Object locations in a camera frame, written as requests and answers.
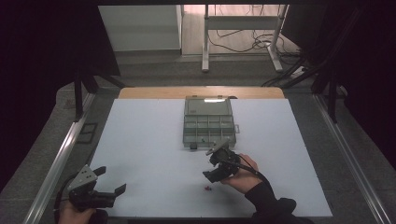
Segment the metal stand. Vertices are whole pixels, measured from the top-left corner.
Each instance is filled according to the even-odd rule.
[[[88,70],[77,70],[75,74],[75,99],[76,99],[76,118],[75,122],[78,122],[83,114],[83,105],[82,105],[82,86],[81,83],[84,85],[85,89],[89,93],[97,93],[99,90],[99,86],[93,77],[94,75],[97,75],[99,77],[102,77],[106,81],[114,84],[115,86],[119,87],[120,89],[127,87],[124,83],[116,80],[114,77],[111,77],[107,74],[104,74],[102,71],[99,69],[89,67]]]
[[[285,19],[287,5],[282,5],[280,14],[277,16],[221,16],[209,17],[209,5],[205,5],[205,32],[202,51],[202,71],[209,71],[209,46],[207,44],[209,30],[274,30],[274,38],[271,45],[267,47],[277,72],[283,68],[276,55],[276,41]]]

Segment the cable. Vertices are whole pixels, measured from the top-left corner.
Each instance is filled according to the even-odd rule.
[[[241,32],[241,31],[244,31],[244,30],[238,30],[238,31],[229,33],[229,34],[227,34],[227,35],[233,35],[233,34],[236,34],[236,33],[238,33],[238,32]],[[218,34],[219,37],[225,37],[225,36],[227,36],[227,35],[219,35],[219,30],[216,30],[216,33]]]
[[[279,77],[275,77],[272,79],[269,79],[267,81],[265,81],[264,83],[262,83],[262,87],[270,87],[270,86],[274,86],[276,83],[278,83],[279,81],[290,77],[304,62],[305,62],[306,58],[305,57],[301,57],[299,59],[299,61],[297,61],[294,66],[292,66],[291,68],[289,68],[285,73],[283,73],[282,75],[280,75]]]
[[[222,6],[222,5],[219,6],[219,11],[221,12],[221,15],[224,15],[224,13],[223,13],[222,10],[221,10],[221,6]]]
[[[238,155],[238,157],[241,158],[245,163],[247,163],[247,165],[249,165],[252,169],[254,169],[253,166],[250,165],[247,160],[245,160],[245,158],[243,158],[241,155]]]
[[[248,15],[248,13],[253,9],[253,7],[251,5],[248,6],[248,12],[245,14],[246,16]]]
[[[54,218],[55,218],[55,223],[58,223],[59,216],[60,216],[59,208],[61,206],[61,201],[64,201],[64,200],[62,200],[62,195],[64,194],[64,188],[66,188],[66,185],[70,180],[76,178],[78,173],[79,172],[67,177],[67,179],[64,181],[61,188],[59,189],[58,194],[56,195],[55,204],[53,205],[53,214],[54,214]]]
[[[276,46],[276,51],[278,52],[279,56],[301,57],[300,53],[292,53],[292,52],[286,51],[286,49],[285,49],[285,39],[283,39],[282,36],[279,36],[278,38],[280,40],[282,40],[282,49],[283,49],[283,52],[281,52],[279,50],[279,48]]]
[[[233,162],[233,161],[226,161],[226,160],[220,160],[220,161],[221,161],[221,162],[224,162],[224,163],[227,163],[227,164],[230,164],[230,165],[233,165],[233,166],[236,166],[236,167],[239,167],[239,168],[241,168],[241,169],[244,169],[244,170],[247,170],[247,171],[253,173],[253,174],[254,174],[255,176],[257,176],[262,182],[264,182],[264,184],[268,187],[268,189],[271,190],[271,192],[274,194],[274,191],[273,191],[273,189],[272,189],[272,187],[271,187],[271,184],[270,184],[270,182],[267,180],[267,178],[265,178],[265,176],[264,176],[262,173],[260,173],[259,171],[255,170],[253,167],[248,167],[248,166],[246,166],[246,165],[243,165],[243,164],[238,163],[238,162]]]
[[[226,47],[226,46],[218,45],[218,44],[213,43],[212,40],[210,39],[210,35],[209,35],[209,34],[207,35],[207,38],[209,39],[209,42],[210,42],[212,45],[214,45],[214,46],[221,47],[221,48],[225,48],[225,49],[228,49],[228,50],[231,50],[231,51],[234,51],[234,52],[238,52],[238,53],[243,53],[243,52],[247,52],[247,51],[250,51],[250,50],[254,49],[254,47],[252,47],[252,48],[250,48],[250,49],[243,49],[243,50],[230,49],[230,48],[228,48],[228,47]]]
[[[259,46],[260,49],[265,49],[271,45],[270,39],[260,40],[261,37],[266,37],[267,36],[266,34],[254,36],[254,35],[256,35],[256,31],[254,30],[251,35],[252,35],[252,38],[254,39],[253,45]]]
[[[279,11],[280,11],[280,5],[277,7],[277,13],[276,13],[277,16],[279,16]]]
[[[263,16],[265,16],[263,12],[264,12],[264,5],[262,5],[262,10],[260,11],[259,16],[260,16],[261,14],[262,14]]]

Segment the metal bar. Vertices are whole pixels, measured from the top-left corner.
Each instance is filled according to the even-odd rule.
[[[46,209],[46,206],[50,200],[50,196],[54,191],[56,184],[58,183],[59,177],[61,176],[62,170],[69,158],[70,152],[73,149],[73,145],[76,143],[79,132],[81,131],[82,125],[88,115],[88,109],[90,108],[94,94],[89,93],[84,101],[84,112],[79,122],[74,122],[69,129],[69,132],[64,139],[64,142],[59,149],[58,155],[56,155],[43,184],[40,187],[32,206],[27,213],[23,223],[38,223],[41,216]]]
[[[75,122],[81,119],[83,106],[82,106],[82,88],[81,88],[81,78],[78,71],[75,73],[75,100],[76,100],[76,117]]]
[[[330,116],[330,118],[332,119],[332,121],[334,123],[337,122],[337,119],[335,117],[335,101],[337,98],[337,81],[336,81],[336,73],[335,71],[332,69],[332,71],[330,71],[331,74],[331,78],[330,78],[330,83],[329,83],[329,101],[328,101],[328,106],[327,106],[327,114]]]
[[[278,23],[277,16],[217,16],[208,19],[208,30],[275,30]]]
[[[276,41],[277,41],[277,38],[279,37],[280,29],[282,28],[282,25],[283,25],[283,20],[285,20],[286,10],[288,9],[288,6],[283,5],[281,7],[282,7],[282,10],[280,11],[280,14],[276,17],[277,24],[276,24],[275,31],[274,31],[274,37],[273,37],[273,40],[270,45],[271,51],[276,50],[275,49]]]
[[[208,39],[208,25],[209,25],[209,5],[205,5],[205,18],[204,18],[204,45],[202,46],[202,71],[209,71],[209,45]]]
[[[288,9],[288,6],[280,6],[282,7],[282,10],[280,11],[280,14],[276,18],[276,27],[274,30],[274,36],[271,41],[271,45],[267,47],[268,52],[270,53],[271,60],[273,62],[274,68],[277,72],[283,72],[282,64],[280,63],[279,58],[277,57],[276,54],[276,42],[277,38],[279,37],[280,34],[280,29],[282,28],[283,21],[285,20],[285,15],[286,11]]]
[[[352,173],[353,177],[355,178],[356,183],[359,186],[359,189],[361,190],[361,194],[364,196],[364,199],[366,200],[367,204],[369,205],[376,222],[378,224],[390,224],[392,223],[387,211],[385,210],[384,205],[382,204],[381,200],[379,199],[378,195],[375,192],[374,187],[364,174],[363,170],[361,169],[361,166],[358,163],[358,160],[356,159],[355,155],[353,154],[349,144],[347,143],[347,140],[345,139],[343,133],[339,129],[338,125],[336,123],[332,122],[332,118],[327,114],[326,112],[326,103],[324,100],[318,96],[317,94],[314,94],[314,99],[316,100],[319,110],[325,119],[332,136],[334,137],[338,147],[340,148],[340,151],[346,161],[347,166],[349,167],[350,172]]]
[[[95,73],[99,77],[102,77],[104,80],[110,82],[111,84],[117,86],[120,89],[123,89],[123,88],[127,87],[127,85],[125,85],[123,82],[116,80],[111,75],[105,74],[104,72],[102,72],[100,69],[98,69],[96,67],[92,67],[91,66],[91,67],[88,68],[88,71]]]
[[[99,90],[99,85],[96,82],[93,75],[89,74],[89,71],[87,70],[79,69],[78,72],[79,72],[79,78],[81,78],[81,82],[84,85],[87,92],[97,93]]]

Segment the black curtain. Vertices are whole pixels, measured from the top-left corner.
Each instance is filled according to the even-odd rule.
[[[77,71],[120,71],[99,10],[50,0],[0,3],[2,189],[40,134],[56,92]]]
[[[346,106],[396,169],[396,4],[372,2],[340,53]]]

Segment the wall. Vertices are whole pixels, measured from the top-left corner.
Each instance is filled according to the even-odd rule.
[[[180,6],[99,7],[114,51],[181,48]]]

